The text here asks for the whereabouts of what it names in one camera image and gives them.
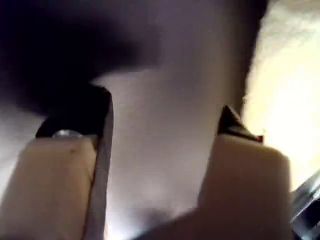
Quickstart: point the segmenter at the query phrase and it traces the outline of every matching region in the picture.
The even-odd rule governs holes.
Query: tan plastic piece
[[[0,208],[0,239],[82,238],[96,163],[94,142],[91,137],[42,138],[26,146]]]
[[[289,164],[269,147],[215,138],[198,208],[139,240],[290,240]]]

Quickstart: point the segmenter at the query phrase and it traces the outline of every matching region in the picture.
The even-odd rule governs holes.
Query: beige object
[[[220,135],[198,208],[139,240],[289,240],[289,165],[277,150]]]
[[[291,189],[320,168],[320,2],[274,0],[261,29],[243,122],[290,159]]]
[[[42,138],[26,146],[0,208],[0,239],[82,238],[96,162],[93,142]]]

